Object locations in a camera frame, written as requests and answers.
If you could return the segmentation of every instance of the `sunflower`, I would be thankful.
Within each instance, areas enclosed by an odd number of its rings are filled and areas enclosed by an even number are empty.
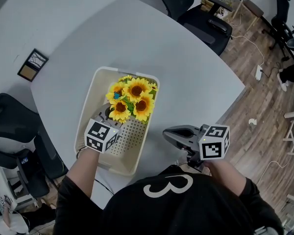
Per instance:
[[[112,99],[122,99],[124,95],[123,88],[125,87],[125,83],[118,82],[111,86],[110,91],[106,94],[108,100]]]
[[[156,84],[151,84],[150,87],[154,90],[154,91],[158,91],[158,87]]]
[[[114,121],[126,120],[131,115],[130,111],[127,109],[127,105],[122,100],[110,100],[110,109],[114,108],[112,112],[110,112],[109,117]]]
[[[149,93],[151,92],[152,88],[147,80],[144,78],[132,78],[131,81],[128,81],[123,91],[125,95],[129,97],[131,102],[138,102],[141,100],[141,93]]]
[[[147,121],[147,117],[153,112],[154,100],[152,94],[144,92],[141,94],[141,100],[134,103],[134,115],[139,121]]]
[[[119,78],[119,82],[124,82],[126,80],[131,80],[133,77],[131,75],[123,76]]]
[[[119,119],[118,121],[120,122],[120,123],[126,123],[126,121],[128,121],[129,120],[129,117],[128,118],[126,118],[126,119],[124,119],[124,120],[122,120],[122,119]]]

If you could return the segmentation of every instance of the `plastic basket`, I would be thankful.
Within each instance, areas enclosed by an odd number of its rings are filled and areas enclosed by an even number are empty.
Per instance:
[[[154,76],[138,72],[135,74],[127,73],[111,67],[100,67],[94,74],[85,99],[74,143],[75,153],[85,147],[84,132],[86,126],[89,119],[94,117],[93,115],[96,109],[108,102],[105,95],[109,91],[110,86],[125,75],[147,78],[152,83],[156,83],[158,89],[160,88],[159,80]],[[100,155],[98,165],[110,172],[123,176],[134,175],[143,150],[151,117],[152,114],[149,117],[148,124],[143,124],[135,120],[135,117],[131,116],[130,119],[121,126],[121,133],[118,141],[111,146],[109,150]]]

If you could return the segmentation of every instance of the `wrist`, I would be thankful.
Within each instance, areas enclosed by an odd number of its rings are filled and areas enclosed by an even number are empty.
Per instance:
[[[205,160],[204,165],[209,168],[209,167],[216,166],[216,165],[223,163],[223,162],[224,162],[223,159]]]
[[[99,152],[92,150],[90,148],[87,148],[82,151],[82,154],[80,156],[87,157],[88,159],[91,160],[91,159],[98,159],[99,155],[100,155]]]

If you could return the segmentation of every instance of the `flower bouquet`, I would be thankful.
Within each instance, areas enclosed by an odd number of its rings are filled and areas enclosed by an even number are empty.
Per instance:
[[[155,107],[154,99],[157,91],[157,85],[146,78],[135,78],[131,75],[121,77],[106,94],[111,104],[109,117],[114,121],[126,123],[130,116],[134,116],[147,124]]]

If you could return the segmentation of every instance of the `electrical outlet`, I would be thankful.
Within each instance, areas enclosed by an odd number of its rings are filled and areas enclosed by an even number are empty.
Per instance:
[[[258,81],[260,81],[260,79],[261,79],[261,71],[263,70],[263,68],[261,68],[259,65],[257,66],[257,71],[256,71],[256,75],[255,75],[255,77],[256,77],[256,79],[258,80]]]

